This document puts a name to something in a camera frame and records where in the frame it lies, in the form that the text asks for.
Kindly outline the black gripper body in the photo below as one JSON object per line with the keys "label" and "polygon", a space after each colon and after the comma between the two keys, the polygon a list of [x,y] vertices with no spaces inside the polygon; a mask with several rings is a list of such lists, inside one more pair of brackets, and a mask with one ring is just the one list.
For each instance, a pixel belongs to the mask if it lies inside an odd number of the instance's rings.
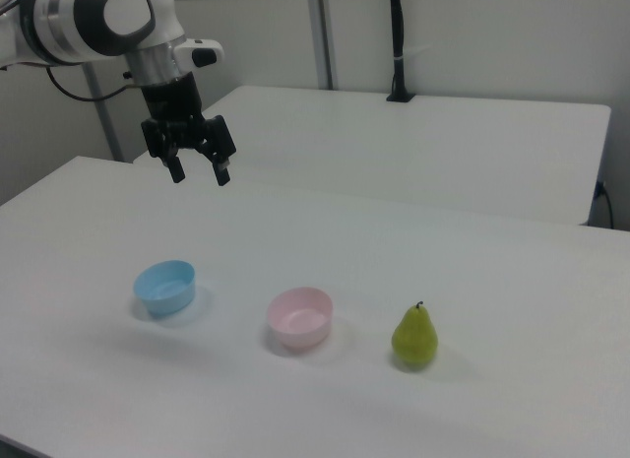
{"label": "black gripper body", "polygon": [[222,115],[206,118],[192,73],[162,85],[142,88],[150,118],[142,123],[149,153],[164,163],[180,149],[193,149],[213,163],[227,163],[235,154]]}

